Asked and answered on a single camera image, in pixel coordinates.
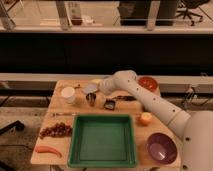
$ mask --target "green tray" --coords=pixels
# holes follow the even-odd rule
[[[129,115],[78,115],[73,126],[68,166],[135,167],[134,133]]]

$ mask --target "purple bowl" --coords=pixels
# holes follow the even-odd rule
[[[177,158],[177,147],[166,134],[154,133],[147,140],[149,155],[161,164],[170,164]]]

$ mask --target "grapes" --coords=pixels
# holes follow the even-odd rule
[[[63,122],[56,123],[52,127],[46,127],[42,129],[39,137],[43,139],[44,137],[65,137],[71,136],[72,128],[70,125],[66,125]]]

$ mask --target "white cup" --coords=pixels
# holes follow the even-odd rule
[[[66,99],[67,103],[74,103],[75,101],[75,89],[73,87],[65,87],[61,91],[61,96]]]

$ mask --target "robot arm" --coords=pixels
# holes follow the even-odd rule
[[[213,113],[203,111],[190,116],[181,108],[138,85],[134,71],[118,71],[100,83],[100,90],[110,94],[122,89],[132,94],[155,114],[183,142],[182,171],[213,169]]]
[[[182,140],[184,128],[190,115],[141,87],[136,79],[137,75],[134,71],[118,71],[112,77],[104,79],[100,83],[100,90],[105,94],[110,94],[116,89],[129,92]]]

